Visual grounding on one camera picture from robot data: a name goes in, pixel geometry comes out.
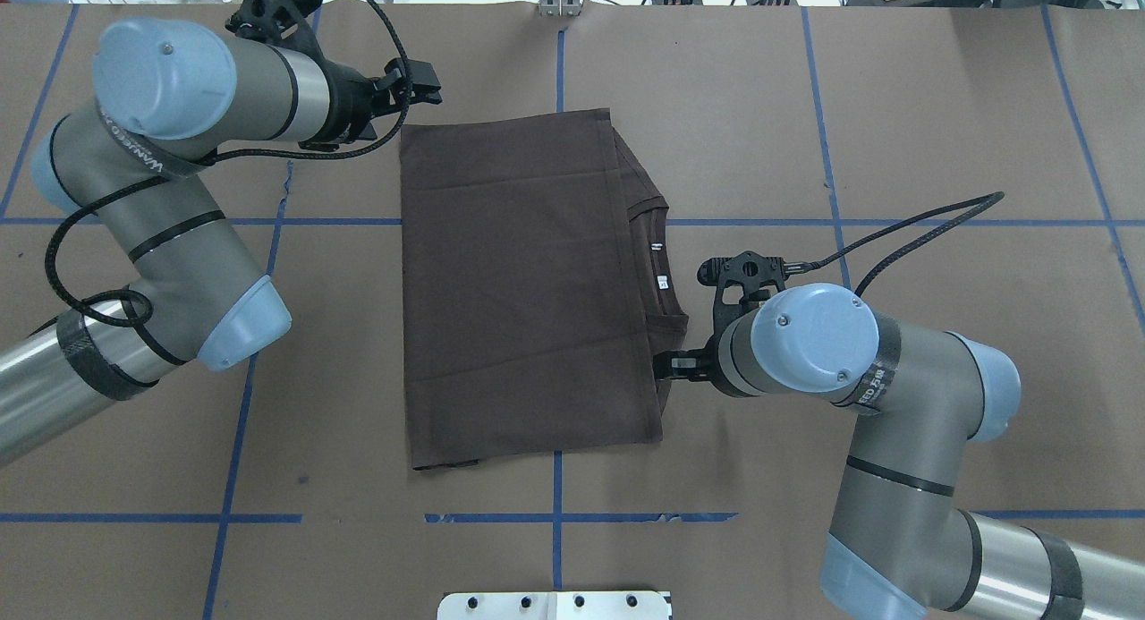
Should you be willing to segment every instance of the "garment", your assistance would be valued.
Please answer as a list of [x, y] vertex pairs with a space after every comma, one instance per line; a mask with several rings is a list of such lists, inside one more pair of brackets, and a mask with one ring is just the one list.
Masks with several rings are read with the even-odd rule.
[[413, 468], [658, 441], [687, 316], [609, 111], [406, 126], [401, 165]]

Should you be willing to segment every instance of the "table surface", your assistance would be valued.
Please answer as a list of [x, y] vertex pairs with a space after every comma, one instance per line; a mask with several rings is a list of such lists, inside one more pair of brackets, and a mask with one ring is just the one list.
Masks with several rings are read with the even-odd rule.
[[[90, 95], [128, 15], [221, 30], [218, 7], [0, 6], [0, 340], [61, 311], [60, 220], [29, 154]], [[1063, 9], [395, 6], [440, 107], [467, 123], [608, 107], [669, 203], [687, 344], [710, 331], [712, 256], [818, 259], [890, 221], [1005, 190], [892, 266], [876, 308], [1008, 352], [1022, 409], [973, 445], [956, 503], [1145, 559], [1145, 16]], [[326, 54], [372, 72], [369, 9], [323, 9]], [[1105, 58], [1115, 50], [1119, 58]], [[0, 615], [433, 618], [445, 591], [670, 590], [678, 618], [842, 618], [818, 574], [846, 413], [802, 397], [673, 389], [656, 446], [409, 470], [396, 147], [204, 174], [294, 316], [248, 363], [198, 363], [0, 471]], [[905, 233], [902, 241], [921, 229]], [[803, 282], [858, 282], [895, 244]], [[74, 229], [78, 293], [135, 277]]]

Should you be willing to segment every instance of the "folded fabric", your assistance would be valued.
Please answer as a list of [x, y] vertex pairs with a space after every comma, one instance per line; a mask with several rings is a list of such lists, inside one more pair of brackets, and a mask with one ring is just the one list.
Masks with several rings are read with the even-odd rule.
[[661, 439], [668, 204], [608, 110], [402, 133], [414, 469]]

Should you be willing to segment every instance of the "blue cap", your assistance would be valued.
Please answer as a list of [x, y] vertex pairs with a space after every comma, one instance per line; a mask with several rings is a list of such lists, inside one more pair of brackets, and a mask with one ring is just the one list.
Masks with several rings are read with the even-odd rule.
[[1021, 377], [1010, 356], [981, 343], [949, 331], [970, 350], [982, 379], [982, 423], [971, 441], [993, 441], [1005, 432], [1021, 402]]
[[819, 588], [831, 604], [856, 620], [916, 620], [926, 615], [925, 606], [892, 584], [830, 533], [827, 534]]
[[[56, 121], [56, 127], [62, 121], [63, 119]], [[70, 215], [79, 211], [79, 204], [76, 204], [76, 201], [64, 190], [64, 186], [60, 183], [60, 178], [56, 176], [56, 168], [52, 164], [52, 140], [55, 135], [56, 130], [52, 128], [48, 136], [40, 141], [40, 146], [32, 154], [32, 182], [45, 199], [57, 209], [61, 209], [66, 215]]]
[[199, 348], [199, 360], [212, 371], [222, 371], [282, 338], [290, 325], [290, 311], [264, 275], [219, 321]]
[[204, 134], [235, 99], [235, 57], [190, 21], [125, 18], [100, 37], [95, 96], [119, 126], [155, 139]]
[[775, 380], [820, 394], [854, 385], [878, 354], [875, 314], [858, 296], [819, 282], [780, 291], [751, 323], [751, 351]]

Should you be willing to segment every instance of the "robotic arm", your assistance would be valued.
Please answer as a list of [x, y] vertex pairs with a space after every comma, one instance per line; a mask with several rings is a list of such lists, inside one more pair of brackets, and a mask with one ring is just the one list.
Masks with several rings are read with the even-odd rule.
[[[155, 18], [104, 31], [95, 100], [55, 125], [32, 174], [46, 199], [72, 214], [70, 222], [95, 211], [140, 278], [127, 291], [84, 301], [56, 278], [72, 308], [0, 353], [0, 465], [189, 360], [223, 370], [290, 328], [274, 284], [197, 172], [236, 155], [354, 156], [396, 132], [358, 151], [333, 152], [377, 139], [371, 119], [441, 103], [433, 66], [408, 60], [400, 44], [401, 57], [381, 78], [327, 61], [306, 23], [321, 3], [244, 0], [227, 23], [234, 38]], [[299, 142], [321, 154], [216, 155], [229, 140]], [[69, 221], [48, 246], [49, 261]]]
[[[820, 580], [860, 620], [926, 607], [990, 620], [1145, 618], [1145, 565], [953, 505], [966, 441], [1005, 432], [1018, 370], [1002, 352], [897, 321], [834, 284], [787, 289], [803, 264], [712, 258], [714, 335], [657, 376], [737, 398], [800, 392], [855, 411]], [[743, 289], [739, 304], [724, 291]], [[771, 296], [771, 290], [777, 291]]]

